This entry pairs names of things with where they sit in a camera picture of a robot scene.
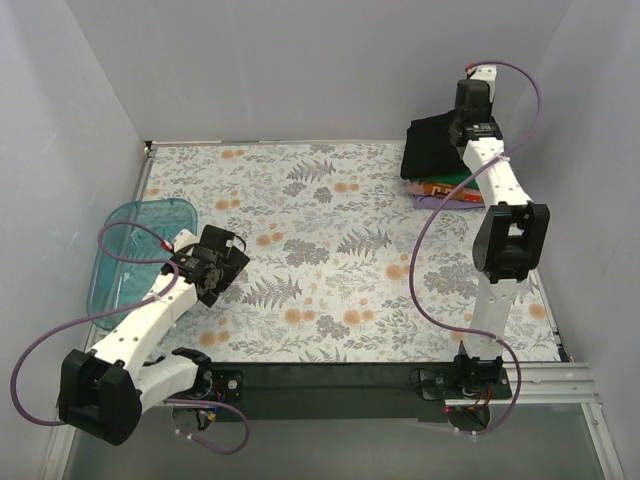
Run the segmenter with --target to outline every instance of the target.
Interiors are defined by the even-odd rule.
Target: gray wall
[[[95,235],[131,199],[143,145],[63,0],[0,0],[0,478],[39,478],[51,429],[23,420],[9,374],[37,336],[82,315]],[[53,418],[60,362],[86,329],[28,361],[19,392]]]
[[[514,166],[551,208],[541,273],[570,353],[590,363],[628,478],[640,478],[640,5],[574,1],[536,77],[542,128]],[[507,129],[526,128],[525,95]]]
[[[570,0],[68,0],[146,140],[398,139],[471,60],[535,68]],[[503,75],[503,122],[524,82]]]

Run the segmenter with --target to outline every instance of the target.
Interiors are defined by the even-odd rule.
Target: floral tablecloth
[[[187,312],[154,350],[185,346],[214,361],[450,361],[461,335],[431,325],[409,297],[414,210],[399,178],[400,144],[160,147],[145,200],[180,197],[205,224],[248,243],[251,262],[209,309]],[[469,325],[471,244],[484,210],[443,213],[416,270],[426,309]],[[533,278],[505,339],[521,360],[559,360]]]

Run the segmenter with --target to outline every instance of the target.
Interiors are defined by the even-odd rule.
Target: stack of folded clothes
[[[414,208],[436,208],[442,199],[462,183],[471,171],[449,142],[449,125],[454,111],[414,120],[407,130],[407,143],[400,176],[407,180],[407,193],[413,195]],[[468,183],[446,205],[447,209],[482,208],[478,184]]]

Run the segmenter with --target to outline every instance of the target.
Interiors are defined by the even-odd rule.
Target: purple cable
[[[116,225],[130,225],[132,227],[139,228],[156,237],[158,240],[160,240],[161,243],[164,243],[165,239],[162,238],[161,235],[145,227],[144,225],[140,225],[134,222],[111,223],[109,225],[105,225],[104,227],[102,227],[100,229],[100,232],[98,233],[98,246],[100,247],[100,250],[102,250],[106,255],[110,256],[111,258],[114,258],[120,262],[127,262],[127,263],[137,263],[137,264],[166,263],[167,265],[170,265],[171,268],[173,269],[173,278],[171,279],[171,281],[166,287],[164,287],[160,292],[158,292],[158,296],[160,297],[166,295],[169,292],[169,290],[171,290],[173,286],[176,284],[176,282],[178,281],[178,276],[180,273],[178,270],[178,266],[175,263],[173,263],[171,260],[167,260],[164,258],[150,258],[146,260],[138,260],[133,258],[122,257],[120,255],[116,255],[115,253],[110,252],[109,250],[107,250],[107,247],[105,247],[104,245],[103,237],[104,237],[104,234],[107,232],[107,230],[109,230],[111,227],[115,227]],[[36,425],[41,425],[43,427],[58,427],[60,425],[64,425],[64,422],[61,422],[61,421],[42,420],[40,418],[34,417],[33,415],[31,415],[29,412],[25,410],[25,408],[22,406],[22,403],[20,403],[20,399],[18,398],[18,389],[17,389],[18,374],[20,373],[20,369],[22,368],[22,365],[24,364],[27,357],[31,354],[31,352],[33,352],[33,350],[35,350],[35,348],[38,345],[40,345],[42,342],[44,342],[49,337],[52,337],[56,333],[62,332],[63,330],[66,330],[71,327],[75,327],[76,325],[80,325],[81,323],[92,322],[93,320],[97,320],[98,318],[108,317],[109,315],[115,315],[117,313],[128,312],[129,310],[134,310],[144,305],[149,305],[150,303],[155,301],[156,301],[156,297],[149,297],[144,300],[140,300],[139,302],[132,303],[131,305],[125,305],[123,307],[114,308],[113,310],[109,310],[106,312],[96,313],[95,315],[89,315],[87,317],[71,320],[70,322],[63,323],[62,325],[56,328],[53,328],[48,332],[46,332],[45,334],[38,337],[31,345],[29,345],[25,349],[24,352],[22,352],[22,355],[20,355],[20,358],[18,358],[18,361],[13,367],[13,371],[11,372],[11,382],[10,382],[11,401],[13,402],[13,405],[18,411],[18,413],[22,415],[24,418],[26,418],[27,420],[29,420],[31,423],[35,423]]]
[[[535,118],[535,121],[533,123],[533,127],[531,128],[531,131],[525,136],[525,138],[520,143],[514,145],[511,148],[507,148],[504,152],[502,152],[501,154],[498,154],[498,156],[496,156],[495,158],[491,159],[488,163],[486,163],[485,165],[480,167],[478,170],[476,170],[474,173],[472,173],[466,180],[464,180],[461,184],[459,184],[453,190],[451,190],[451,192],[449,192],[449,195],[447,195],[442,200],[442,203],[438,206],[438,208],[436,208],[433,211],[433,213],[431,213],[431,215],[427,219],[427,222],[424,224],[424,227],[422,227],[422,231],[420,232],[420,235],[418,235],[418,239],[416,240],[416,245],[413,248],[413,254],[411,255],[411,264],[409,266],[409,291],[411,292],[411,299],[413,300],[413,303],[415,304],[416,309],[422,314],[423,317],[425,317],[427,320],[429,320],[434,325],[437,325],[438,327],[444,328],[446,330],[451,330],[451,331],[454,331],[454,332],[470,333],[470,334],[474,334],[474,335],[483,335],[485,337],[492,338],[496,342],[498,342],[500,345],[502,345],[502,347],[504,347],[509,352],[511,357],[513,358],[513,363],[515,364],[515,367],[516,367],[517,382],[516,382],[516,390],[515,390],[515,392],[513,392],[513,397],[511,399],[511,403],[509,404],[509,406],[507,407],[505,412],[502,414],[502,416],[500,418],[498,418],[498,420],[496,420],[488,428],[486,428],[484,430],[481,430],[479,432],[476,432],[477,435],[489,433],[489,432],[495,430],[511,414],[513,408],[516,405],[516,402],[518,401],[518,397],[520,396],[520,389],[522,387],[522,370],[520,369],[520,362],[518,361],[518,358],[516,357],[516,353],[513,351],[513,349],[502,338],[498,338],[497,335],[495,335],[495,334],[493,334],[491,332],[486,332],[484,330],[477,330],[477,329],[473,329],[473,328],[454,327],[454,326],[451,326],[451,325],[447,325],[445,323],[442,323],[442,322],[436,320],[431,315],[429,315],[424,310],[424,308],[422,308],[422,306],[420,305],[420,301],[418,300],[418,296],[416,295],[416,290],[415,290],[415,285],[414,285],[414,276],[415,276],[415,271],[416,271],[416,259],[418,258],[418,252],[420,251],[420,246],[422,245],[422,241],[424,240],[424,236],[426,235],[427,230],[429,230],[429,227],[431,226],[431,224],[433,224],[433,221],[435,220],[435,218],[442,211],[442,208],[444,207],[444,205],[449,200],[451,200],[451,198],[453,198],[453,196],[456,193],[458,193],[460,190],[462,190],[465,187],[465,185],[467,185],[472,180],[475,180],[476,177],[481,175],[483,172],[485,172],[489,168],[493,167],[497,162],[499,162],[501,160],[501,158],[503,156],[505,156],[505,157],[509,156],[510,154],[512,154],[513,152],[518,150],[520,147],[522,147],[524,144],[526,144],[529,140],[531,140],[531,138],[533,137],[533,135],[536,132],[536,129],[538,128],[538,125],[540,124],[540,117],[541,117],[541,113],[542,113],[542,102],[541,102],[541,99],[540,99],[540,88],[538,87],[538,84],[536,83],[536,81],[533,79],[533,77],[529,73],[527,73],[526,71],[522,70],[520,67],[517,67],[517,66],[515,66],[515,65],[513,65],[511,63],[508,63],[508,62],[502,62],[500,60],[486,60],[486,61],[482,61],[482,62],[474,62],[471,65],[469,65],[468,69],[469,68],[473,68],[473,67],[477,67],[479,65],[504,65],[505,67],[509,67],[509,68],[514,69],[514,70],[517,70],[522,75],[524,75],[529,80],[529,82],[531,82],[531,85],[533,86],[533,89],[536,92],[536,100],[537,100],[536,118]],[[464,431],[464,430],[461,430],[461,432],[466,433],[468,435],[473,435],[474,434],[473,432],[468,432],[468,431]]]
[[[200,445],[203,445],[205,447],[207,447],[209,450],[215,452],[215,453],[219,453],[220,455],[233,455],[238,453],[240,450],[242,450],[247,443],[249,442],[249,436],[251,435],[251,425],[249,424],[249,420],[247,420],[247,417],[244,416],[244,413],[242,413],[240,410],[238,410],[236,407],[233,407],[227,403],[222,403],[222,402],[211,402],[211,401],[206,401],[206,400],[182,400],[180,398],[167,398],[164,403],[174,403],[174,404],[184,404],[184,405],[194,405],[194,406],[198,406],[198,407],[218,407],[218,408],[224,408],[226,410],[229,410],[231,413],[233,413],[234,415],[236,415],[238,418],[240,418],[240,420],[242,420],[242,423],[244,423],[244,439],[242,440],[242,443],[240,445],[238,445],[237,447],[231,449],[231,450],[223,450],[220,447],[216,447],[214,444],[208,442],[207,440],[205,440],[202,437],[199,437],[197,435],[192,434],[191,432],[187,431],[187,430],[183,430],[181,428],[177,429],[178,432],[180,432],[181,434],[185,435],[187,438],[189,438],[189,435],[191,435],[190,439],[195,440],[196,442],[198,442]]]

